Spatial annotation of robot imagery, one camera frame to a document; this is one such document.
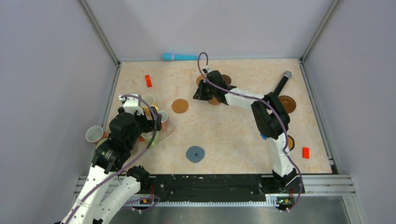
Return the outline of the light wooden coaster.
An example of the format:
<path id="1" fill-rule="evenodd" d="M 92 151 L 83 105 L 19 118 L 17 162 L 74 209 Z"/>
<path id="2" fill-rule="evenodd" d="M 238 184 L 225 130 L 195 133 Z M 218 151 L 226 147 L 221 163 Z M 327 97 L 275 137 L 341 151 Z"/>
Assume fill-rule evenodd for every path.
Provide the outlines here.
<path id="1" fill-rule="evenodd" d="M 188 110 L 189 103 L 187 100 L 179 98 L 172 103 L 171 108 L 175 113 L 184 113 Z"/>
<path id="2" fill-rule="evenodd" d="M 221 102 L 219 102 L 215 97 L 211 98 L 208 101 L 208 103 L 211 104 L 211 105 L 220 105 L 221 104 Z"/>

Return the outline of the woven rattan coaster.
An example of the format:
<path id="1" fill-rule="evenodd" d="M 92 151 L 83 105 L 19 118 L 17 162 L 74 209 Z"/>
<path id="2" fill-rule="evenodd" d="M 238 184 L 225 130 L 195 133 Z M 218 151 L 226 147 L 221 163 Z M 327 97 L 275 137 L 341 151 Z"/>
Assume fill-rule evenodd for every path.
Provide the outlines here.
<path id="1" fill-rule="evenodd" d="M 202 76 L 202 75 L 198 76 L 197 79 L 196 79 L 197 86 L 200 85 L 201 81 L 205 81 L 205 77 Z"/>

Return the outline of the dark wooden coaster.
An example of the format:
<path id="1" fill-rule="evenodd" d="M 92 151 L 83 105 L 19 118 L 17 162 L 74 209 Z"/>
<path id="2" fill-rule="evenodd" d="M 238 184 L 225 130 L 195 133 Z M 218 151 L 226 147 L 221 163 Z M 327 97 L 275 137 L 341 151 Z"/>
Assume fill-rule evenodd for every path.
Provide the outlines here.
<path id="1" fill-rule="evenodd" d="M 222 74 L 222 79 L 225 82 L 226 86 L 229 86 L 232 82 L 231 78 L 228 75 Z"/>

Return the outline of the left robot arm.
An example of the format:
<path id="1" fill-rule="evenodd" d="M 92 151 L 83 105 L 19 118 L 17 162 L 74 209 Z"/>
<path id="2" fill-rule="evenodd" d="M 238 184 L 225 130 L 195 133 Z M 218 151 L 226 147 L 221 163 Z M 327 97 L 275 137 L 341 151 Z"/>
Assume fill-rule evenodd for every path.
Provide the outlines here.
<path id="1" fill-rule="evenodd" d="M 150 107 L 152 119 L 120 107 L 110 121 L 110 133 L 95 150 L 85 184 L 63 224 L 108 224 L 132 195 L 149 189 L 149 173 L 142 167 L 124 166 L 143 133 L 157 134 L 162 116 Z"/>

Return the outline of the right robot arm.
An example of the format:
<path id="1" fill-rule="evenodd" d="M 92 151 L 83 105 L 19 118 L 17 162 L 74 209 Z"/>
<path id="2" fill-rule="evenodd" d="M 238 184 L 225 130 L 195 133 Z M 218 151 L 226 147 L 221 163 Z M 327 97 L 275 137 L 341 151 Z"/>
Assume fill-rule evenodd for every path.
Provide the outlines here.
<path id="1" fill-rule="evenodd" d="M 204 69 L 202 80 L 193 99 L 209 101 L 215 98 L 218 102 L 236 106 L 252 112 L 256 126 L 270 145 L 273 155 L 273 188 L 279 192 L 287 192 L 297 178 L 298 169 L 291 162 L 288 144 L 288 124 L 290 117 L 282 105 L 279 94 L 292 74 L 286 71 L 275 90 L 266 94 L 251 94 L 236 86 L 227 85 L 217 70 Z"/>

